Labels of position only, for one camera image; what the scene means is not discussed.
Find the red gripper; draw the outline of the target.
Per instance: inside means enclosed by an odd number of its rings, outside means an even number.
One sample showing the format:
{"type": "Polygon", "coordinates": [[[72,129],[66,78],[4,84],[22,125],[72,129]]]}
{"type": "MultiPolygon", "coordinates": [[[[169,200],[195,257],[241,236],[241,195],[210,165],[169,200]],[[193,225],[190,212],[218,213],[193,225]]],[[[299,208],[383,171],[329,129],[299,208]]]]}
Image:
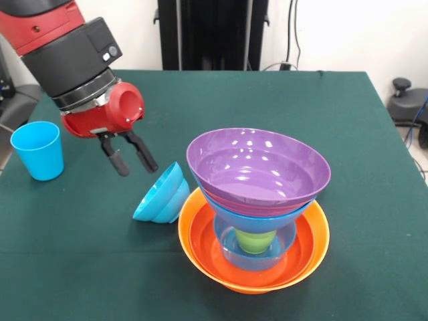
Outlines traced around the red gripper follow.
{"type": "Polygon", "coordinates": [[[158,165],[144,141],[132,131],[133,124],[144,118],[144,100],[139,89],[128,82],[115,85],[107,103],[89,110],[63,115],[64,127],[79,138],[95,138],[101,149],[116,170],[126,177],[129,168],[120,153],[112,146],[111,136],[104,132],[121,133],[127,131],[127,142],[136,149],[136,155],[149,173],[158,170],[158,165]]]}

